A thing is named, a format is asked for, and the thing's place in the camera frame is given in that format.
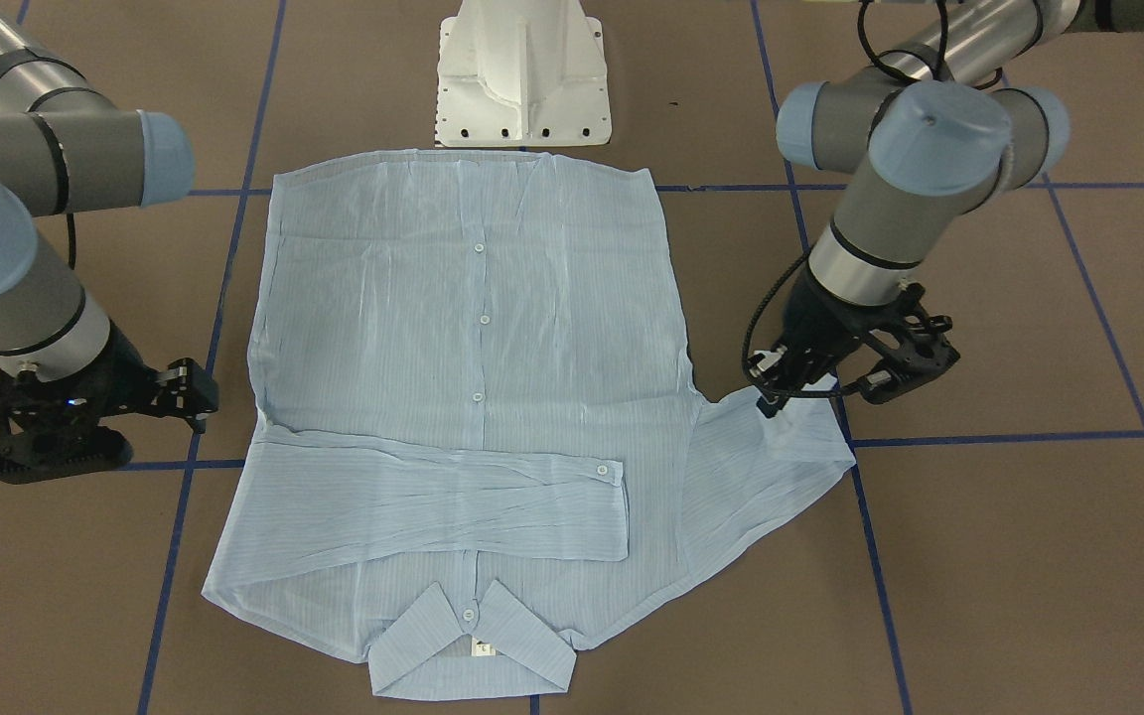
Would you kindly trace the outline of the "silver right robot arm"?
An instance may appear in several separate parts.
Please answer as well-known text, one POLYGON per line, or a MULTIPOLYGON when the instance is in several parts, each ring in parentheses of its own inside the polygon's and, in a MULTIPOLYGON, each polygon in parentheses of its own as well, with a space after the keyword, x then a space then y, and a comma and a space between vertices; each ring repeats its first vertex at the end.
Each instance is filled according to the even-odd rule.
POLYGON ((217 386, 190 358, 146 366, 37 219, 149 208, 194 188, 176 118, 124 110, 0 13, 0 447, 86 445, 104 418, 178 418, 196 432, 217 386))

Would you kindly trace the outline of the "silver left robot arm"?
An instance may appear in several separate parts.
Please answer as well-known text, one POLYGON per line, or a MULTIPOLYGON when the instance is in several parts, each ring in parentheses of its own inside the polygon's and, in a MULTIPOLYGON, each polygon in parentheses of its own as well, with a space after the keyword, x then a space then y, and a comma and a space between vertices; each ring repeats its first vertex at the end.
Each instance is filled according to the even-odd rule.
POLYGON ((795 87, 777 144, 796 166, 850 181, 803 259, 765 352, 742 347, 758 411, 861 395, 882 404, 958 363, 953 321, 928 313, 917 268, 950 223, 1059 162, 1066 108, 1039 87, 999 85, 1008 61, 1060 35, 1144 33, 1144 1, 935 5, 934 29, 877 53, 857 19, 867 67, 795 87))

